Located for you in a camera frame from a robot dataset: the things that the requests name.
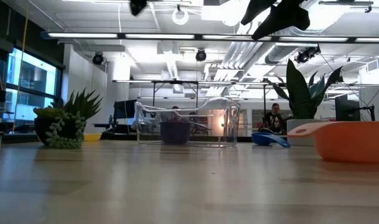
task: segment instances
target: green plant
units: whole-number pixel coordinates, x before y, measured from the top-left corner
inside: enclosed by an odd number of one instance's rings
[[[96,115],[97,112],[99,112],[99,110],[101,110],[100,105],[102,98],[97,101],[97,99],[99,98],[98,95],[90,99],[94,92],[95,90],[86,95],[84,89],[81,94],[77,92],[76,97],[75,93],[73,92],[70,95],[69,101],[63,107],[64,110],[72,114],[77,114],[77,112],[80,112],[81,116],[84,117],[85,120],[88,120],[92,116]]]
[[[270,82],[268,79],[266,81],[273,86],[280,97],[289,101],[290,109],[296,119],[314,119],[317,107],[322,103],[328,87],[333,83],[342,81],[340,72],[341,67],[332,72],[326,83],[325,76],[322,76],[321,80],[314,84],[316,72],[311,76],[307,86],[304,76],[289,60],[286,68],[286,83],[278,77],[288,89],[289,96],[277,84]]]
[[[58,116],[55,118],[55,122],[49,126],[49,131],[45,134],[49,137],[47,142],[50,147],[56,147],[59,149],[79,149],[81,148],[84,140],[84,129],[86,121],[84,117],[80,116],[78,111],[76,114],[66,113],[64,110],[60,110]],[[62,131],[62,127],[65,125],[66,120],[75,121],[75,127],[77,129],[75,139],[63,138],[58,135],[59,131]]]
[[[59,109],[59,108],[52,108],[51,106],[48,106],[46,108],[34,108],[33,112],[39,118],[54,118],[58,116],[61,112],[64,112],[64,110]]]

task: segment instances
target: light fixture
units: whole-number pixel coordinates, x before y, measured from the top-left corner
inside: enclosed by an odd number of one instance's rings
[[[118,83],[152,83],[150,80],[113,80]]]
[[[234,85],[235,82],[198,82],[199,84]]]
[[[250,35],[203,35],[203,40],[239,40],[254,41]],[[270,41],[271,37],[263,37],[258,41]]]
[[[184,15],[182,16],[182,18],[180,18],[180,19],[178,19],[178,17],[177,17],[177,13],[178,12],[183,12],[184,13]],[[180,6],[177,5],[177,8],[174,10],[174,12],[172,12],[171,19],[177,25],[184,25],[189,20],[188,11],[186,11],[185,9],[181,9]]]
[[[94,65],[102,65],[103,63],[103,56],[102,56],[102,52],[95,52],[95,56],[92,58],[92,63],[94,63]]]
[[[190,34],[126,34],[126,39],[182,39],[182,40],[193,40],[195,35]]]
[[[379,42],[379,37],[369,37],[369,38],[360,37],[360,38],[357,38],[355,42],[371,42],[371,43]]]
[[[85,34],[85,33],[48,33],[49,37],[52,38],[71,38],[71,39],[116,39],[117,34]]]
[[[207,54],[204,51],[204,49],[198,49],[195,58],[198,62],[203,62],[204,60],[206,60]]]
[[[373,1],[354,1],[354,0],[320,1],[318,3],[321,5],[328,5],[328,6],[370,6],[374,4]]]
[[[309,59],[315,57],[315,55],[321,52],[321,48],[307,47],[305,50],[300,51],[297,57],[294,59],[297,63],[306,63]]]
[[[282,47],[317,47],[318,44],[314,43],[275,43],[276,46]]]
[[[346,42],[347,37],[280,37],[282,41],[304,41],[304,42]]]

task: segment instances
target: large leafy plant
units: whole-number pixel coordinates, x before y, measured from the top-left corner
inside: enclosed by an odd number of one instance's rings
[[[296,119],[314,119],[317,107],[322,103],[328,87],[341,80],[340,72],[341,67],[332,72],[326,82],[325,76],[322,76],[317,83],[314,83],[316,72],[311,76],[307,85],[304,76],[296,69],[293,62],[289,60],[286,69],[286,83],[278,77],[288,89],[289,96],[277,84],[269,80],[266,81],[273,86],[280,97],[289,101],[290,109]]]
[[[65,106],[63,106],[63,103],[61,104],[60,102],[52,104],[52,106],[54,108],[63,108],[66,112],[71,114],[77,114],[77,112],[79,112],[81,117],[88,120],[92,116],[96,115],[99,110],[101,110],[100,105],[102,98],[97,101],[99,98],[98,95],[90,99],[94,92],[95,90],[86,94],[84,89],[81,93],[77,92],[75,95],[75,92],[73,91]]]

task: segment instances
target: ceiling light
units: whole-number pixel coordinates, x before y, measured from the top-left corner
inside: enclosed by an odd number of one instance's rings
[[[248,40],[254,41],[250,35],[203,35],[204,40]],[[263,37],[258,41],[270,41],[271,37]]]
[[[113,80],[118,83],[152,83],[150,80]]]
[[[268,85],[268,83],[263,82],[238,82],[237,85]]]
[[[126,39],[166,39],[166,40],[193,40],[194,35],[189,34],[126,34]]]
[[[346,42],[346,37],[280,37],[281,41],[304,41],[304,42]]]
[[[88,38],[88,39],[116,39],[117,34],[84,34],[84,33],[48,33],[52,38]]]
[[[199,84],[234,85],[235,82],[199,82]]]
[[[379,37],[369,37],[369,38],[357,38],[355,40],[355,42],[371,42],[371,43],[374,43],[374,42],[379,42]]]
[[[313,43],[275,43],[276,46],[283,47],[317,47],[318,44]]]
[[[178,19],[177,18],[177,13],[178,12],[183,12],[184,13],[184,16],[182,16],[182,18]],[[177,9],[174,10],[174,12],[172,13],[171,15],[171,19],[172,21],[175,23],[175,24],[178,24],[178,25],[184,25],[188,22],[189,20],[189,15],[188,15],[188,11],[184,10],[184,9],[181,9],[179,7],[179,5],[177,6]]]
[[[374,4],[373,1],[320,1],[321,5],[329,6],[370,6]]]

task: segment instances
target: fluorescent light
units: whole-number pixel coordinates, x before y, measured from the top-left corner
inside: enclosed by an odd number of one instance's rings
[[[283,47],[317,47],[318,44],[312,44],[312,43],[276,43],[276,46],[283,46]]]
[[[347,37],[280,37],[279,41],[346,42]]]
[[[152,83],[150,80],[113,80],[120,83]]]
[[[84,33],[48,33],[53,38],[91,38],[91,39],[116,39],[117,34],[84,34]]]
[[[199,84],[234,85],[235,82],[199,82]]]
[[[126,39],[185,39],[193,40],[190,34],[126,34]]]
[[[237,82],[237,85],[268,85],[268,83],[263,82]]]
[[[250,35],[203,35],[204,40],[249,40],[254,41]],[[263,37],[257,41],[269,41],[271,37]]]
[[[357,38],[355,42],[379,42],[379,38]]]

